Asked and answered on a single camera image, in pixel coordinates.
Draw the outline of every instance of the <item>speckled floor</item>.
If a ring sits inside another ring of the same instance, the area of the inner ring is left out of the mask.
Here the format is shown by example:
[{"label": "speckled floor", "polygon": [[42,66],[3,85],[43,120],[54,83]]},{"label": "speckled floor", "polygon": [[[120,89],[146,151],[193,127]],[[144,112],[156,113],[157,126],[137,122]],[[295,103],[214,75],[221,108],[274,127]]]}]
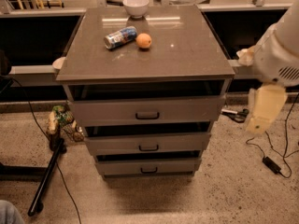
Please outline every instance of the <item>speckled floor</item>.
[{"label": "speckled floor", "polygon": [[[51,155],[47,139],[38,130],[31,113],[22,112],[25,105],[21,110],[12,109],[10,105],[0,106],[0,162],[46,165]],[[38,122],[46,129],[49,112],[41,106],[37,104],[34,109]],[[247,106],[228,106],[233,110],[244,107]],[[285,147],[284,119],[290,107],[285,105],[269,130],[273,146],[280,153]],[[299,148],[298,114],[296,105],[288,122],[288,153]],[[83,224],[298,223],[299,153],[287,159],[292,176],[285,179],[265,167],[260,149],[245,144],[251,137],[243,131],[242,124],[220,116],[194,177],[130,177],[104,181],[84,143],[71,142],[67,136],[67,153],[61,156],[59,165]],[[265,155],[282,168],[284,175],[289,174],[282,158],[271,150],[266,135],[252,142],[261,146]],[[75,206],[57,169],[43,198],[44,210],[28,217],[37,187],[35,182],[0,181],[0,199],[14,203],[26,223],[78,223]]]}]

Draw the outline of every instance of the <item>can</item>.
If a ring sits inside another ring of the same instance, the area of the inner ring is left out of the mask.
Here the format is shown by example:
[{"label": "can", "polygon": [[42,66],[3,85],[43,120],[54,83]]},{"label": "can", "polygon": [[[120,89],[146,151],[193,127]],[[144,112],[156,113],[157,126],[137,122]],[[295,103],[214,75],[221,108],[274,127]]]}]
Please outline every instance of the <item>can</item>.
[{"label": "can", "polygon": [[104,41],[108,49],[114,49],[134,40],[135,38],[137,38],[136,28],[134,26],[128,26],[120,29],[116,33],[105,36]]}]

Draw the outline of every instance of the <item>white bowl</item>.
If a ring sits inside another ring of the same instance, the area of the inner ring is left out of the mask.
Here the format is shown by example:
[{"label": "white bowl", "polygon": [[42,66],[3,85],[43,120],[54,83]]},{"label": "white bowl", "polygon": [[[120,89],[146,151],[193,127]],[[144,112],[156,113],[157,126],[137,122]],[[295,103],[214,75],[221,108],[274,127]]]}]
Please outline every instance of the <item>white bowl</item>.
[{"label": "white bowl", "polygon": [[133,18],[141,18],[148,11],[149,0],[123,0],[123,6]]}]

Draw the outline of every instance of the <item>orange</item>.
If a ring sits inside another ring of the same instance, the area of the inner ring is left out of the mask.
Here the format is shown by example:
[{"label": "orange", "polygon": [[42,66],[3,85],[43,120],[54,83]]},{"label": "orange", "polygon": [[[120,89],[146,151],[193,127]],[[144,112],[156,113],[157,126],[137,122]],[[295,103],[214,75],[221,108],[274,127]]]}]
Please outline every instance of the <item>orange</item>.
[{"label": "orange", "polygon": [[139,34],[136,43],[141,49],[148,49],[151,45],[151,37],[148,34]]}]

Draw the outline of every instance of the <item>plug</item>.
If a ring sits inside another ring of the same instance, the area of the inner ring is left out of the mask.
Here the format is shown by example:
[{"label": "plug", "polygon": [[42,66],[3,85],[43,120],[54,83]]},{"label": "plug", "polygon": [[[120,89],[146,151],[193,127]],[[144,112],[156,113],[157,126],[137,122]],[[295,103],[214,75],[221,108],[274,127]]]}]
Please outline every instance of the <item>plug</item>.
[{"label": "plug", "polygon": [[266,165],[274,174],[278,174],[281,168],[272,161],[269,157],[263,157],[263,163]]}]

